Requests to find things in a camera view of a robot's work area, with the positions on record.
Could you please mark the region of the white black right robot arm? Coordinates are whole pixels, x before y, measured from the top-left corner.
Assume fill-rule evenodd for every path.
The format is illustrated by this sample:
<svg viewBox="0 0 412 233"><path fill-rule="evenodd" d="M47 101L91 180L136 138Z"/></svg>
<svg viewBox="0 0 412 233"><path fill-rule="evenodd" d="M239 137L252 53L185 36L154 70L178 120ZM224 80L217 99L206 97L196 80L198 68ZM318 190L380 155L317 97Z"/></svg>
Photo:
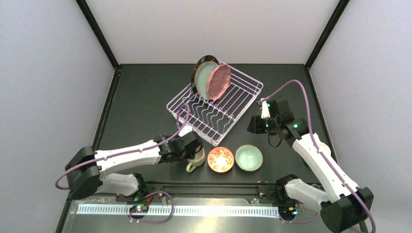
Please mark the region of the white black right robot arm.
<svg viewBox="0 0 412 233"><path fill-rule="evenodd" d="M252 116L248 132L276 135L297 152L321 183L322 189L290 174L278 179L274 195L281 202L299 201L316 211L325 226L341 233L371 220L374 195L349 178L313 132L310 118L295 118L286 100L261 99L261 114Z"/></svg>

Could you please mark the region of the light blue mug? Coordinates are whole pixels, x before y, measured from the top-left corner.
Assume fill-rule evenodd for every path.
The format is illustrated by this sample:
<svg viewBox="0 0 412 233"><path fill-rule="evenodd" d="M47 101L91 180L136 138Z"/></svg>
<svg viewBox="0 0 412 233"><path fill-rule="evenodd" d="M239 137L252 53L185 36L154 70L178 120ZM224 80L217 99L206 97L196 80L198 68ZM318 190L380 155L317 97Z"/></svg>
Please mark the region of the light blue mug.
<svg viewBox="0 0 412 233"><path fill-rule="evenodd" d="M331 157L331 149L329 148L329 146L327 145L327 144L325 144L325 143L323 143L323 142L320 142L319 144L318 144L318 147L319 147L319 149L318 149L318 153L320 154L320 155L323 155L323 157L325 157L325 158L327 158L327 159L331 159L332 157Z"/></svg>

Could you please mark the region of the pink dotted plate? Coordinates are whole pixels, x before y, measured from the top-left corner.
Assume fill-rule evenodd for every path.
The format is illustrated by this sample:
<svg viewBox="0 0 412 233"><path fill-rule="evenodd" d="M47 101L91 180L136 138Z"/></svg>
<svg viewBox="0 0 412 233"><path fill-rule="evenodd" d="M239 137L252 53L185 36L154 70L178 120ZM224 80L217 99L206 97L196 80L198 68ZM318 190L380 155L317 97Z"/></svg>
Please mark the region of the pink dotted plate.
<svg viewBox="0 0 412 233"><path fill-rule="evenodd" d="M227 64L218 65L212 69L206 83L206 92L209 100L220 99L230 85L231 68Z"/></svg>

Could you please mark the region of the white wire dish rack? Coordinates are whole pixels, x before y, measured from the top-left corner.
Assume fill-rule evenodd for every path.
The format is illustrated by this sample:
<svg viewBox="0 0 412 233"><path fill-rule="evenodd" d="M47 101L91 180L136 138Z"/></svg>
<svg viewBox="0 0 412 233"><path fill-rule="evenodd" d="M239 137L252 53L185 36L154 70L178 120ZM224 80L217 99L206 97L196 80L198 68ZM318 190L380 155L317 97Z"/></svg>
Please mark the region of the white wire dish rack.
<svg viewBox="0 0 412 233"><path fill-rule="evenodd" d="M219 145L230 130L237 124L248 108L256 102L264 85L261 81L232 67L231 80L224 95L216 100L205 100L194 93L191 84L183 88L166 105L167 110L185 127L191 128L213 146Z"/></svg>

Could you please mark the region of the cream mug green handle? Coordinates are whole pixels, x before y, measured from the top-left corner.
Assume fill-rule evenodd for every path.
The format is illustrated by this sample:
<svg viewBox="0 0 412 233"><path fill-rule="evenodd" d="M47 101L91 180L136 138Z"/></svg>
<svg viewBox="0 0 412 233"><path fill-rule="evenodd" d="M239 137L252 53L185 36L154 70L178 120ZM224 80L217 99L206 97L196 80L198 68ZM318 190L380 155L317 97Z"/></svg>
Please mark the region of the cream mug green handle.
<svg viewBox="0 0 412 233"><path fill-rule="evenodd" d="M193 159L187 159L188 165L186 166L186 172L191 173L196 168L202 166L205 162L205 151L201 149L199 152L195 154Z"/></svg>

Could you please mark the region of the green flower plate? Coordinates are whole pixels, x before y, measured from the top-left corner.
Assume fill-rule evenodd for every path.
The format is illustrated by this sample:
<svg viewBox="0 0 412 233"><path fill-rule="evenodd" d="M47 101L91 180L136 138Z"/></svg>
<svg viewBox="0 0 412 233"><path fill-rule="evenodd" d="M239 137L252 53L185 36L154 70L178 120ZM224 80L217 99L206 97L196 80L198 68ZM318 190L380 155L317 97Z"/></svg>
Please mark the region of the green flower plate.
<svg viewBox="0 0 412 233"><path fill-rule="evenodd" d="M212 61L205 61L201 63L195 72L194 83L197 92L205 100L209 99L209 95L206 90L207 82L213 69L218 66L217 63Z"/></svg>

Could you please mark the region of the black striped rim dinner plate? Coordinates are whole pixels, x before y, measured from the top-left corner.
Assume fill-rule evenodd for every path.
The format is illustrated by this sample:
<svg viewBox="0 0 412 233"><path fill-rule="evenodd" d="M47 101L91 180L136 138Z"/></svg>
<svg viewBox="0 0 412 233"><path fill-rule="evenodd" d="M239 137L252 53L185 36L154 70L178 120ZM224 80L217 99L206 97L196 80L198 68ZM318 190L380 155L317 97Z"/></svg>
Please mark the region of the black striped rim dinner plate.
<svg viewBox="0 0 412 233"><path fill-rule="evenodd" d="M214 68L220 62L213 55L205 55L196 63L191 74L190 86L195 94L199 94L202 98L209 100L209 94L206 90L207 81Z"/></svg>

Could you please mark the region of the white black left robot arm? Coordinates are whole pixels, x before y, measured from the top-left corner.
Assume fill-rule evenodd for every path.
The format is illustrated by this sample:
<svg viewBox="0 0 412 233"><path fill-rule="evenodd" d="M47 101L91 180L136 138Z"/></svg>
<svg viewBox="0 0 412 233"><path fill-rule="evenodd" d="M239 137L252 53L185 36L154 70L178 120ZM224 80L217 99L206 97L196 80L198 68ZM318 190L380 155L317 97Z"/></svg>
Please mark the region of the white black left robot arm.
<svg viewBox="0 0 412 233"><path fill-rule="evenodd" d="M145 188L137 174L121 171L145 165L194 159L203 150L201 137L194 131L183 135L161 135L140 145L116 149L81 148L65 166L69 198L81 200L96 193L132 196Z"/></svg>

